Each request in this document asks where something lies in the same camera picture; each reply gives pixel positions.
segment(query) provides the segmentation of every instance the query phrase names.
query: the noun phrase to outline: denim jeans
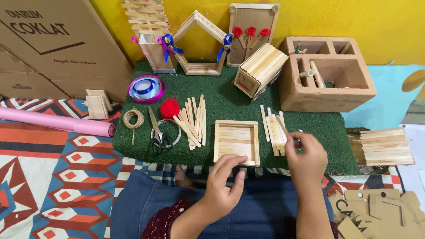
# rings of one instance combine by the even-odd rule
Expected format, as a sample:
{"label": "denim jeans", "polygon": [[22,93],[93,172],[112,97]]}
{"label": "denim jeans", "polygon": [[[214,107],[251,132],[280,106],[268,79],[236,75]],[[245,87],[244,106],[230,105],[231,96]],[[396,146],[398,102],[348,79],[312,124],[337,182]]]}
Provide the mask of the denim jeans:
{"label": "denim jeans", "polygon": [[[138,239],[150,218],[160,209],[180,199],[195,203],[204,194],[203,189],[168,187],[145,172],[133,170],[112,206],[111,239]],[[332,206],[324,193],[323,197],[329,220],[333,222]],[[205,228],[198,238],[286,238],[287,219],[296,217],[297,202],[289,176],[265,174],[253,180],[246,179],[236,207]]]}

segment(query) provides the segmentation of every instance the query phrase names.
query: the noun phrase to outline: green artificial grass mat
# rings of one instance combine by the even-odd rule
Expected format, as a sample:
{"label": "green artificial grass mat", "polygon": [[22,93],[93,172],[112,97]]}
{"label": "green artificial grass mat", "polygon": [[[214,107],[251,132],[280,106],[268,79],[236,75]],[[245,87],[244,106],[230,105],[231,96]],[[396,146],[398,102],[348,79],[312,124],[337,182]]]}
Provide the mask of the green artificial grass mat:
{"label": "green artificial grass mat", "polygon": [[[251,103],[251,98],[233,85],[232,81],[237,70],[237,67],[223,67],[220,76],[187,76],[181,66],[178,66],[175,74],[156,74],[166,85],[164,96],[158,102],[150,105],[157,121],[162,119],[159,108],[167,98],[178,96],[177,102],[180,108],[183,108],[188,97],[195,97],[198,105],[200,95],[204,95],[207,109],[206,146],[190,151],[187,136],[182,131],[179,142],[172,149],[163,149],[161,154],[155,155],[149,148],[152,123],[147,105],[138,104],[127,96],[122,115],[136,108],[142,112],[145,120],[142,126],[135,129],[134,145],[132,145],[133,131],[124,125],[121,118],[113,138],[113,147],[124,156],[143,162],[213,165],[216,120],[258,121],[261,167],[288,169],[285,156],[273,156],[272,145],[266,141],[260,111],[260,105],[264,105],[266,114],[267,107],[271,107],[272,114],[279,114],[281,108],[278,84],[274,83],[269,86],[256,101]],[[152,68],[147,61],[138,61],[133,72],[133,79],[143,74],[153,74]],[[283,115],[288,132],[302,129],[303,132],[314,135],[322,143],[328,152],[327,173],[347,175],[359,173],[340,113],[285,111]],[[135,122],[136,117],[132,117],[130,123],[134,124]],[[178,128],[173,123],[166,122],[159,128],[162,132],[168,133],[172,139],[176,138]]]}

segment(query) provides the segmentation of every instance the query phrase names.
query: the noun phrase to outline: jute twine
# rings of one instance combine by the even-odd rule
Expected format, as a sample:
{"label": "jute twine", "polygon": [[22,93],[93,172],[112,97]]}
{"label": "jute twine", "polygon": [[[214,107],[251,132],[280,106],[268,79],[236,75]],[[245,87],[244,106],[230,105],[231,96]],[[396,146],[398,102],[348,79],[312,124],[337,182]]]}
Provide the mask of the jute twine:
{"label": "jute twine", "polygon": [[[137,116],[137,122],[134,125],[130,124],[130,118],[132,116]],[[124,121],[125,126],[133,130],[133,140],[132,140],[133,145],[134,145],[134,129],[141,126],[143,122],[145,122],[144,119],[145,117],[143,116],[143,114],[140,111],[136,110],[135,108],[127,111],[123,116],[122,120]]]}

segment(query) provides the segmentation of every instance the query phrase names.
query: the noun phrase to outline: geometric pattern carpet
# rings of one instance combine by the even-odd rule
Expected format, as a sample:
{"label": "geometric pattern carpet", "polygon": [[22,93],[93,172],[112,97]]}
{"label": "geometric pattern carpet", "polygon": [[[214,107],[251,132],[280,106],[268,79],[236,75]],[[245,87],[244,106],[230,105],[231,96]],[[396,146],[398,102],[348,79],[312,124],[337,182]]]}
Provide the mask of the geometric pattern carpet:
{"label": "geometric pattern carpet", "polygon": [[[88,119],[82,100],[7,99],[0,107]],[[118,122],[121,107],[115,103],[104,121]],[[123,157],[113,149],[112,138],[0,119],[0,238],[110,238],[111,207],[131,170],[175,186],[175,167]],[[182,167],[197,187],[205,188],[212,167]],[[236,167],[228,185],[240,170],[255,178],[269,169]],[[394,166],[384,175],[326,175],[322,187],[327,193],[378,188],[403,193]]]}

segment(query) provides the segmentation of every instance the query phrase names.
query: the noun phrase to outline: bare foot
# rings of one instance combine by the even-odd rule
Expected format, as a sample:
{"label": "bare foot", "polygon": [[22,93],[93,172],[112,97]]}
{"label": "bare foot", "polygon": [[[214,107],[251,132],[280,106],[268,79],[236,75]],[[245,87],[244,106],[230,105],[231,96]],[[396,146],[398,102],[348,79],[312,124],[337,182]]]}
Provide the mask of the bare foot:
{"label": "bare foot", "polygon": [[194,188],[192,180],[186,177],[183,168],[178,164],[176,166],[177,174],[175,176],[176,186],[181,188]]}

